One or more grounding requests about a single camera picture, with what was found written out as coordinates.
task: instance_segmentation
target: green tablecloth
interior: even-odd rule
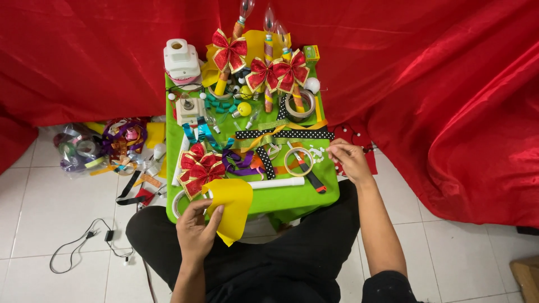
[[[316,72],[314,66],[310,67],[309,77],[315,77]],[[174,83],[167,77],[165,74],[165,81],[167,87],[174,86]],[[198,97],[198,93],[192,93],[193,97]],[[320,98],[320,93],[317,94],[320,101],[320,108],[323,115],[322,108],[322,99]],[[278,106],[277,106],[277,93],[274,93],[274,109],[273,112],[266,114],[262,113],[261,117],[257,120],[258,123],[262,122],[272,122],[277,118]],[[173,223],[176,222],[176,218],[172,213],[172,201],[176,194],[182,190],[182,187],[172,186],[172,179],[174,178],[174,170],[178,159],[179,148],[183,138],[183,129],[180,125],[177,124],[177,121],[172,115],[172,108],[169,104],[169,100],[165,100],[167,103],[167,215]],[[251,105],[259,104],[261,101],[249,101]],[[222,114],[216,114],[217,119],[219,120]],[[248,117],[242,117],[234,119],[229,114],[225,122],[219,125],[221,129],[221,134],[216,134],[212,129],[212,134],[214,135],[217,142],[226,141],[226,139],[235,133],[237,130],[233,122],[236,121],[241,128],[244,128],[247,124]],[[301,123],[301,125],[313,125],[316,123],[316,115],[313,114],[308,121]],[[257,124],[255,123],[251,129],[257,129]],[[316,149],[323,147],[324,149],[329,146],[329,140],[318,139],[313,141],[302,142],[303,146],[307,149],[313,146]],[[289,148],[285,144],[279,155],[272,161],[274,166],[284,165],[284,155]],[[290,222],[297,218],[316,210],[321,206],[330,205],[335,202],[339,197],[339,190],[337,184],[337,177],[335,175],[335,165],[328,158],[327,153],[322,154],[324,160],[320,163],[314,164],[313,172],[318,177],[318,179],[327,187],[327,192],[325,194],[319,194],[315,191],[313,186],[305,179],[305,185],[302,186],[291,186],[291,187],[279,187],[279,188],[267,188],[267,189],[257,189],[253,194],[253,202],[251,208],[249,209],[249,216],[256,216],[258,214],[271,214],[270,217],[281,220],[282,222]],[[289,158],[289,163],[292,162],[293,156]],[[298,173],[301,172],[300,168],[295,168],[293,171]],[[227,173],[228,177],[238,177]],[[277,179],[290,178],[290,174],[278,175]],[[251,175],[241,177],[246,181],[259,181],[260,175]],[[179,204],[178,210],[182,213],[187,205],[189,204],[189,199],[184,196]]]

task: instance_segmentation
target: person's hand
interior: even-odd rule
[[[326,151],[333,162],[342,165],[346,176],[355,185],[374,180],[361,146],[352,145],[339,138],[333,140]]]
[[[211,203],[212,199],[192,201],[176,223],[182,263],[201,264],[210,253],[224,210],[224,205],[218,206],[206,226],[203,213]]]

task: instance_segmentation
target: white ball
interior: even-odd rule
[[[316,94],[320,90],[320,81],[316,78],[307,78],[303,88],[310,90],[313,94]]]

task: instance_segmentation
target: person's left hand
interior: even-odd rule
[[[224,210],[224,205],[218,206],[206,226],[203,213],[211,203],[212,199],[192,201],[176,223],[182,263],[201,264],[210,253]]]

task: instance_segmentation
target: red bow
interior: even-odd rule
[[[229,44],[225,34],[221,29],[217,29],[212,37],[213,45],[218,48],[213,55],[213,61],[217,68],[224,72],[227,65],[230,65],[232,73],[236,73],[245,67],[245,56],[247,55],[247,41],[245,37],[240,37]]]
[[[264,81],[266,81],[266,87],[271,92],[274,92],[277,89],[277,84],[279,84],[277,77],[273,73],[273,62],[266,66],[266,63],[258,57],[254,57],[251,62],[251,73],[245,77],[245,81],[247,81],[251,92],[257,90]]]
[[[273,72],[279,79],[277,88],[291,94],[294,89],[294,82],[303,86],[307,76],[309,76],[309,68],[305,66],[305,55],[297,49],[292,55],[290,63],[284,62],[282,58],[274,60]]]
[[[202,191],[202,185],[225,176],[225,166],[221,154],[206,153],[206,147],[197,143],[189,151],[181,151],[179,165],[182,174],[178,176],[189,200]]]

